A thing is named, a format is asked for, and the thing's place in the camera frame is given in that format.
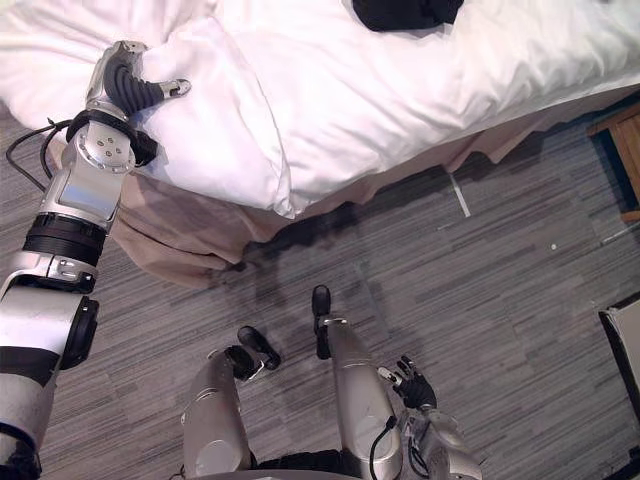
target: white bedsheet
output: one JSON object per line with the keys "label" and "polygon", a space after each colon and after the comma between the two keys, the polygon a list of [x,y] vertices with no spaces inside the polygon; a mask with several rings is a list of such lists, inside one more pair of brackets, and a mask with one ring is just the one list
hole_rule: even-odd
{"label": "white bedsheet", "polygon": [[0,16],[0,98],[73,117],[118,39],[193,89],[141,118],[147,173],[293,217],[438,144],[640,83],[638,0],[466,0],[454,26],[377,34],[347,0],[22,2]]}

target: black cable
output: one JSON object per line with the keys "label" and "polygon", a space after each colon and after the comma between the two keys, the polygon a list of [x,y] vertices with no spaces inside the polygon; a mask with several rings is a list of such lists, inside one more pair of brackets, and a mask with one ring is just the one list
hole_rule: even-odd
{"label": "black cable", "polygon": [[38,187],[38,189],[40,191],[42,191],[42,192],[45,191],[45,186],[42,185],[38,180],[36,180],[35,177],[33,177],[24,168],[22,168],[20,165],[18,165],[16,163],[16,161],[13,159],[12,153],[21,143],[25,142],[26,140],[29,140],[31,137],[35,137],[36,135],[38,135],[40,133],[43,133],[43,132],[46,132],[48,130],[57,128],[58,125],[59,125],[58,123],[51,122],[46,127],[39,128],[38,130],[34,130],[33,132],[29,132],[29,133],[21,136],[20,138],[15,140],[11,145],[9,145],[9,148],[7,148],[7,151],[5,153],[5,157],[7,158],[7,162],[9,162],[9,165],[11,165],[18,173],[22,174],[27,180],[29,180],[36,187]]}
{"label": "black cable", "polygon": [[53,137],[55,137],[58,134],[58,132],[67,128],[69,125],[71,125],[71,120],[63,120],[62,122],[58,122],[58,123],[55,123],[50,118],[47,118],[47,120],[49,120],[49,124],[54,125],[54,127],[53,127],[53,130],[49,133],[49,135],[47,135],[47,138],[44,140],[44,142],[42,142],[42,145],[40,146],[40,165],[42,165],[42,170],[44,170],[44,174],[47,176],[47,178],[51,178],[53,177],[53,174],[49,169],[49,165],[47,165],[47,148],[49,147],[49,143],[51,143],[51,140],[53,140]]}
{"label": "black cable", "polygon": [[373,461],[376,457],[376,447],[378,446],[378,443],[380,443],[380,440],[382,440],[387,433],[393,430],[393,427],[396,426],[396,423],[398,423],[398,419],[395,416],[391,415],[384,426],[384,430],[380,432],[380,435],[378,435],[371,444],[371,452],[369,453],[369,473],[371,473],[371,478],[373,480],[378,480],[378,477],[376,477],[376,472],[373,468]]}
{"label": "black cable", "polygon": [[180,471],[179,471],[178,473],[174,473],[173,475],[171,475],[171,476],[169,477],[169,480],[173,480],[173,479],[174,479],[174,478],[176,478],[176,477],[178,477],[178,478],[187,478],[187,477],[185,476],[185,473],[184,473],[184,465],[182,465],[182,466],[180,467]]}
{"label": "black cable", "polygon": [[[427,468],[427,464],[422,458],[422,455],[420,455],[420,450],[413,446],[413,439],[409,439],[409,443],[407,445],[407,456],[409,457],[409,466],[411,467],[411,470],[413,470],[413,473],[420,478],[429,478],[429,469]],[[424,472],[418,470],[416,463],[424,470]]]}

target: beige bed skirt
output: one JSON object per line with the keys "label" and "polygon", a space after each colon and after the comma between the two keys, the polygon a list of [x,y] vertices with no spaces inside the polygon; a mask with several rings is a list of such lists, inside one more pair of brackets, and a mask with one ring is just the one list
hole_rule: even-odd
{"label": "beige bed skirt", "polygon": [[[385,185],[435,165],[453,171],[472,152],[499,162],[533,131],[608,107],[637,86],[560,104],[435,147],[392,170],[363,178],[310,207],[297,220],[350,201],[364,203]],[[143,270],[193,288],[217,284],[219,272],[242,261],[249,242],[265,242],[290,225],[274,212],[204,197],[142,175],[130,175],[111,236]]]}

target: bed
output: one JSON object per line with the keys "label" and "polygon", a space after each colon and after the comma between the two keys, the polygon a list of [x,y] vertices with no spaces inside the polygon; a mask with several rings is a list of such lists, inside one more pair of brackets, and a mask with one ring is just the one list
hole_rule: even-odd
{"label": "bed", "polygon": [[30,128],[73,117],[123,38],[150,47],[145,78],[193,89],[138,118],[163,148],[112,234],[196,287],[249,241],[473,151],[499,161],[640,84],[634,0],[467,0],[454,25],[385,34],[346,0],[43,0],[0,16],[0,98]]}

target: robot finger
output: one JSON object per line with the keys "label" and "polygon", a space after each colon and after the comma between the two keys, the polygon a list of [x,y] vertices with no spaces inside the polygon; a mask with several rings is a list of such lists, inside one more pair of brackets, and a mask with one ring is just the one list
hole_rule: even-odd
{"label": "robot finger", "polygon": [[402,360],[398,360],[398,363],[396,365],[398,365],[398,368],[402,370],[402,373],[404,373],[407,377],[411,378],[413,376],[411,374],[411,369]]}
{"label": "robot finger", "polygon": [[386,367],[378,367],[378,375],[393,385],[393,389],[399,388],[404,382],[404,377],[398,372],[392,372]]}
{"label": "robot finger", "polygon": [[422,372],[420,372],[420,370],[416,368],[416,364],[413,363],[413,360],[411,360],[406,355],[402,355],[400,359],[411,372],[410,377],[415,378],[417,380],[425,380],[424,375],[422,375]]}

